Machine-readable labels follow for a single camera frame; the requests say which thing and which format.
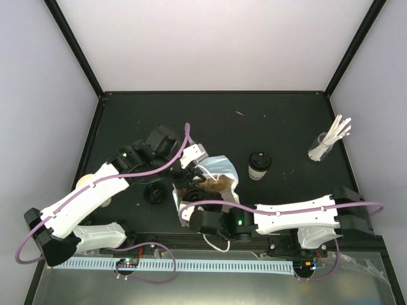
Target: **black work surface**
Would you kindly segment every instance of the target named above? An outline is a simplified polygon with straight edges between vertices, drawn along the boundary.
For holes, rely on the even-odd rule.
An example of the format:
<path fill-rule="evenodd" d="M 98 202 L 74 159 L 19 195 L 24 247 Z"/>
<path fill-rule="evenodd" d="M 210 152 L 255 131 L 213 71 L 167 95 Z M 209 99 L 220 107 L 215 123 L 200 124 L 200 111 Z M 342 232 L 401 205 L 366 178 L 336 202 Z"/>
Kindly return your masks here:
<path fill-rule="evenodd" d="M 323 162 L 307 155 L 312 141 L 333 122 L 329 104 L 316 93 L 108 93 L 86 172 L 98 170 L 120 146 L 145 139 L 155 126 L 183 134 L 185 122 L 209 156 L 225 155 L 235 165 L 244 205 L 306 201 L 336 186 L 354 189 L 339 144 Z M 248 176 L 253 151 L 272 157 L 272 167 L 260 181 Z M 164 183 L 164 202 L 145 202 L 145 185 L 133 185 L 94 211 L 95 224 L 125 220 L 137 233 L 192 234 L 180 226 L 171 183 Z"/>

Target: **white wall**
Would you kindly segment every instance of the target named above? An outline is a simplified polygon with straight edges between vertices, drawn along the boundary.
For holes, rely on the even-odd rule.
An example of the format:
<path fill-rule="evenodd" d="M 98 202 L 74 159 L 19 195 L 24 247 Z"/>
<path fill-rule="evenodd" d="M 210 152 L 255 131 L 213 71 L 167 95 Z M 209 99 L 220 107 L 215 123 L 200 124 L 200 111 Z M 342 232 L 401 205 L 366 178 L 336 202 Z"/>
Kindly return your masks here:
<path fill-rule="evenodd" d="M 325 90 L 372 0 L 59 0 L 106 91 Z"/>
<path fill-rule="evenodd" d="M 14 252 L 23 214 L 70 189 L 97 103 L 43 1 L 0 9 L 0 304 L 23 304 L 35 265 Z M 39 254 L 34 242 L 23 259 Z"/>
<path fill-rule="evenodd" d="M 407 298 L 407 2 L 387 1 L 333 95 L 352 118 L 345 145 L 361 192 L 386 204 L 374 220 Z"/>

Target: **purple cable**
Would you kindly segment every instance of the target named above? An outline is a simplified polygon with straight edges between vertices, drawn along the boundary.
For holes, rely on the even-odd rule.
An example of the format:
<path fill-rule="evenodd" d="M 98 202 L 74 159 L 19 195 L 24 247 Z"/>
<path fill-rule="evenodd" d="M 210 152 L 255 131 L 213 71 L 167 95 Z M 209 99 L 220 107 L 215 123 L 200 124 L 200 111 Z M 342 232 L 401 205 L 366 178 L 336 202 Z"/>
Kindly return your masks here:
<path fill-rule="evenodd" d="M 176 261 L 176 258 L 174 257 L 174 254 L 171 252 L 170 249 L 168 249 L 167 246 L 165 246 L 165 245 L 163 245 L 163 244 L 161 244 L 161 243 L 156 243 L 156 242 L 154 242 L 154 241 L 150 241 L 150 242 L 148 242 L 148 243 L 139 243 L 139 244 L 134 245 L 134 246 L 132 246 L 132 247 L 123 248 L 123 249 L 115 249 L 115 248 L 107 248 L 107 249 L 109 249 L 109 250 L 111 250 L 111 251 L 115 251 L 115 252 L 126 252 L 126 251 L 129 251 L 129 250 L 133 250 L 133 249 L 136 249 L 136 248 L 139 248 L 139 247 L 143 247 L 143 246 L 147 246 L 147 245 L 156 245 L 156 246 L 162 247 L 162 248 L 164 248 L 166 251 L 168 251 L 168 253 L 169 253 L 170 256 L 171 256 L 172 262 L 174 263 L 174 268 L 173 268 L 173 270 L 172 270 L 171 275 L 170 275 L 166 280 L 163 280 L 163 281 L 146 280 L 145 278 L 139 278 L 138 276 L 130 276 L 130 275 L 128 275 L 127 278 L 131 278 L 132 280 L 142 281 L 142 282 L 148 283 L 148 284 L 166 284 L 166 283 L 169 283 L 169 282 L 172 281 L 172 280 L 175 278 L 175 276 L 176 276 L 177 261 Z M 120 266 L 117 266 L 116 271 L 115 271 L 116 274 L 117 274 L 118 276 L 121 276 L 121 277 L 124 277 L 124 278 L 125 278 L 126 276 L 124 276 L 124 275 L 122 275 L 122 274 L 119 274 L 119 268 L 120 268 Z"/>
<path fill-rule="evenodd" d="M 190 135 L 188 135 L 188 143 L 189 143 L 190 145 L 195 144 L 194 140 L 192 140 L 192 138 L 191 138 Z"/>
<path fill-rule="evenodd" d="M 178 152 L 176 153 L 176 155 L 170 160 L 168 161 L 166 164 L 164 164 L 163 166 L 156 168 L 155 170 L 149 170 L 147 172 L 142 172 L 142 173 L 123 173 L 123 174 L 119 174 L 119 175 L 112 175 L 112 176 L 107 176 L 107 177 L 103 177 L 100 178 L 98 180 L 96 180 L 94 182 L 94 184 L 98 184 L 99 182 L 105 181 L 105 180 L 109 180 L 109 179 L 113 179 L 113 178 L 132 178 L 132 177 L 144 177 L 144 176 L 148 176 L 148 175 L 154 175 L 156 173 L 162 172 L 163 170 L 166 170 L 168 167 L 170 167 L 175 161 L 177 161 L 177 159 L 180 157 L 180 155 L 183 153 L 184 148 L 186 147 L 186 144 L 188 142 L 188 139 L 190 139 L 190 131 L 191 131 L 191 127 L 189 123 L 185 123 L 185 138 L 183 143 L 181 144 L 181 147 L 179 148 Z M 90 186 L 87 185 L 84 188 L 80 189 L 77 193 L 73 194 L 71 197 L 69 197 L 68 199 L 66 199 L 66 201 L 61 204 L 53 213 L 54 215 L 59 213 L 64 207 L 66 207 L 66 205 L 68 203 L 70 203 L 73 199 L 75 199 L 76 197 L 78 197 L 80 194 L 82 194 L 83 192 L 85 192 L 87 189 L 89 189 Z M 40 261 L 41 259 L 44 259 L 43 256 L 39 256 L 36 259 L 32 259 L 30 261 L 23 261 L 20 258 L 20 254 L 22 249 L 24 248 L 25 244 L 27 243 L 27 241 L 34 235 L 35 232 L 38 231 L 38 229 L 44 225 L 47 221 L 49 221 L 52 217 L 49 216 L 46 219 L 44 219 L 43 221 L 41 221 L 37 226 L 35 226 L 29 233 L 28 235 L 23 239 L 23 242 L 21 242 L 21 244 L 18 246 L 17 251 L 15 252 L 15 261 L 19 264 L 32 264 L 34 262 Z"/>
<path fill-rule="evenodd" d="M 324 276 L 321 276 L 320 278 L 300 278 L 297 274 L 297 272 L 294 271 L 294 275 L 295 277 L 297 277 L 297 279 L 299 280 L 304 280 L 304 281 L 322 281 L 322 280 L 327 280 L 328 278 L 330 278 L 331 276 L 333 276 L 333 274 L 335 273 L 336 270 L 338 270 L 339 268 L 339 264 L 340 264 L 340 256 L 341 253 L 339 251 L 339 244 L 337 240 L 334 240 L 335 245 L 336 245 L 336 262 L 335 262 L 335 266 L 333 267 L 333 269 Z"/>
<path fill-rule="evenodd" d="M 235 202 L 229 201 L 221 201 L 221 200 L 202 200 L 196 201 L 193 203 L 188 203 L 185 207 L 182 207 L 178 212 L 179 221 L 183 226 L 185 226 L 185 221 L 183 221 L 182 214 L 183 211 L 189 207 L 196 207 L 199 205 L 228 205 L 230 207 L 240 208 L 242 210 L 254 213 L 254 214 L 261 214 L 261 215 L 268 215 L 268 216 L 276 216 L 276 212 L 266 212 L 266 211 L 259 211 L 253 208 L 246 207 L 244 205 L 240 205 Z M 351 202 L 351 203 L 340 203 L 337 205 L 330 205 L 324 207 L 325 210 L 330 210 L 332 208 L 352 208 L 352 207 L 371 207 L 371 206 L 379 206 L 379 208 L 371 213 L 370 215 L 375 216 L 380 213 L 384 209 L 384 204 L 379 202 L 370 202 L 370 201 L 362 201 L 362 202 Z M 302 208 L 300 210 L 293 210 L 293 211 L 281 211 L 281 215 L 292 215 L 292 214 L 301 214 L 301 213 L 309 213 L 309 212 L 318 212 L 321 211 L 321 207 L 319 208 Z"/>

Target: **purple wire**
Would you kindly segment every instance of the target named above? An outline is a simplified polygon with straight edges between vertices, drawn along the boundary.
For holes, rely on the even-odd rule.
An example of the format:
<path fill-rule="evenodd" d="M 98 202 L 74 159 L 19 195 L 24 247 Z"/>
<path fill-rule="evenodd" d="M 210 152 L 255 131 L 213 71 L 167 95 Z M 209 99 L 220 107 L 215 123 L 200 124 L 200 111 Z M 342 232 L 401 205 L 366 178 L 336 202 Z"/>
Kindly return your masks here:
<path fill-rule="evenodd" d="M 17 251 L 15 252 L 14 258 L 15 261 L 18 262 L 21 265 L 28 265 L 28 264 L 32 264 L 34 262 L 38 262 L 41 259 L 43 259 L 43 256 L 37 257 L 36 259 L 32 259 L 30 261 L 22 261 L 20 258 L 20 253 L 21 250 L 23 249 L 25 243 L 27 243 L 27 241 L 31 238 L 31 236 L 41 227 L 45 224 L 45 222 L 49 221 L 52 217 L 48 216 L 46 219 L 44 219 L 43 221 L 41 221 L 37 226 L 35 226 L 30 233 L 24 238 L 23 242 L 21 243 L 21 245 L 17 248 Z"/>
<path fill-rule="evenodd" d="M 182 218 L 183 211 L 186 210 L 189 207 L 196 207 L 199 205 L 228 205 L 230 207 L 235 207 L 239 208 L 254 214 L 261 214 L 261 215 L 267 215 L 267 216 L 276 216 L 276 212 L 266 212 L 266 211 L 260 211 L 260 210 L 255 210 L 253 208 L 246 207 L 244 205 L 240 205 L 235 202 L 229 202 L 229 201 L 221 201 L 221 200 L 202 200 L 202 201 L 196 201 L 193 203 L 188 203 L 185 207 L 182 207 L 179 212 L 178 212 L 178 217 L 179 220 L 181 221 L 181 224 L 185 226 L 185 221 Z M 332 208 L 352 208 L 352 207 L 369 207 L 369 206 L 379 206 L 379 209 L 374 211 L 372 216 L 377 215 L 384 209 L 384 204 L 379 203 L 379 202 L 370 202 L 370 201 L 361 201 L 361 202 L 351 202 L 351 203 L 340 203 L 337 205 L 330 205 L 327 207 L 324 207 L 325 210 L 330 210 Z M 302 208 L 300 210 L 292 210 L 292 211 L 281 211 L 281 215 L 292 215 L 292 214 L 301 214 L 301 213 L 309 213 L 309 212 L 318 212 L 321 211 L 321 207 L 319 208 Z"/>
<path fill-rule="evenodd" d="M 107 177 L 103 177 L 100 178 L 98 180 L 96 180 L 94 182 L 94 184 L 98 184 L 99 182 L 105 181 L 105 180 L 109 180 L 109 179 L 113 179 L 113 178 L 133 178 L 133 177 L 144 177 L 144 176 L 148 176 L 148 175 L 154 175 L 156 173 L 162 172 L 163 170 L 166 170 L 168 167 L 170 167 L 175 161 L 177 161 L 177 159 L 180 157 L 180 155 L 183 153 L 184 148 L 186 147 L 186 144 L 188 142 L 188 139 L 190 139 L 190 131 L 191 131 L 191 126 L 189 123 L 185 123 L 185 138 L 183 143 L 181 144 L 181 147 L 179 148 L 178 152 L 176 153 L 176 155 L 170 160 L 168 161 L 166 164 L 164 164 L 163 166 L 156 168 L 155 170 L 149 170 L 147 172 L 142 172 L 142 173 L 122 173 L 119 175 L 112 175 L 112 176 L 107 176 Z M 89 189 L 90 186 L 87 185 L 84 188 L 80 189 L 77 193 L 73 194 L 71 197 L 69 197 L 68 199 L 66 199 L 66 201 L 61 204 L 53 213 L 54 215 L 59 213 L 64 207 L 66 207 L 66 205 L 68 203 L 70 203 L 73 199 L 75 199 L 76 197 L 78 197 L 80 194 L 82 194 L 83 192 L 85 192 L 87 189 Z M 23 242 L 21 242 L 21 244 L 18 246 L 17 251 L 15 252 L 14 258 L 15 261 L 19 264 L 32 264 L 34 262 L 38 262 L 41 259 L 44 259 L 43 256 L 39 256 L 36 259 L 32 259 L 30 261 L 23 261 L 20 258 L 20 254 L 22 249 L 24 248 L 25 244 L 27 243 L 27 241 L 35 234 L 35 232 L 38 231 L 38 229 L 44 225 L 47 221 L 49 221 L 52 217 L 49 216 L 46 219 L 42 220 L 37 226 L 35 226 L 29 233 L 28 235 L 23 239 Z"/>
<path fill-rule="evenodd" d="M 156 242 L 154 242 L 154 241 L 150 241 L 150 242 L 147 242 L 147 243 L 139 243 L 139 244 L 134 245 L 134 246 L 132 246 L 132 247 L 123 248 L 123 249 L 115 249 L 115 248 L 107 248 L 107 249 L 109 249 L 109 250 L 111 250 L 111 251 L 115 251 L 115 252 L 126 252 L 126 251 L 129 251 L 129 250 L 133 250 L 133 249 L 136 249 L 136 248 L 139 248 L 139 247 L 143 247 L 143 246 L 147 246 L 147 245 L 156 245 L 156 246 L 162 247 L 162 248 L 164 248 L 166 251 L 168 251 L 168 253 L 169 253 L 170 256 L 171 256 L 172 262 L 173 262 L 173 264 L 174 264 L 174 268 L 173 268 L 173 270 L 172 270 L 171 275 L 170 275 L 166 280 L 163 280 L 163 281 L 152 281 L 152 280 L 147 280 L 147 279 L 145 279 L 145 278 L 139 278 L 138 276 L 130 276 L 130 275 L 128 275 L 127 278 L 131 278 L 132 280 L 142 281 L 142 282 L 148 283 L 148 284 L 166 284 L 166 283 L 169 283 L 169 282 L 172 281 L 172 280 L 175 278 L 175 276 L 176 276 L 177 261 L 176 261 L 176 258 L 174 257 L 174 254 L 171 252 L 170 249 L 168 249 L 167 246 L 165 246 L 165 245 L 163 245 L 163 244 L 161 244 L 161 243 L 156 243 Z M 124 277 L 124 278 L 125 278 L 125 277 L 126 277 L 125 275 L 119 274 L 119 268 L 120 268 L 120 266 L 117 266 L 116 271 L 115 271 L 116 274 L 117 274 L 118 276 L 121 276 L 121 277 Z"/>
<path fill-rule="evenodd" d="M 192 138 L 191 138 L 190 135 L 188 135 L 188 143 L 189 143 L 190 145 L 195 144 L 194 140 L 192 140 Z"/>
<path fill-rule="evenodd" d="M 335 262 L 335 266 L 333 267 L 333 269 L 327 275 L 321 276 L 320 278 L 300 278 L 300 276 L 297 274 L 297 272 L 294 271 L 295 277 L 297 277 L 297 279 L 299 279 L 299 280 L 304 280 L 304 281 L 322 281 L 322 280 L 327 280 L 328 278 L 333 276 L 335 271 L 338 270 L 340 260 L 341 260 L 340 259 L 341 253 L 339 251 L 338 241 L 335 239 L 334 242 L 336 245 L 336 262 Z"/>

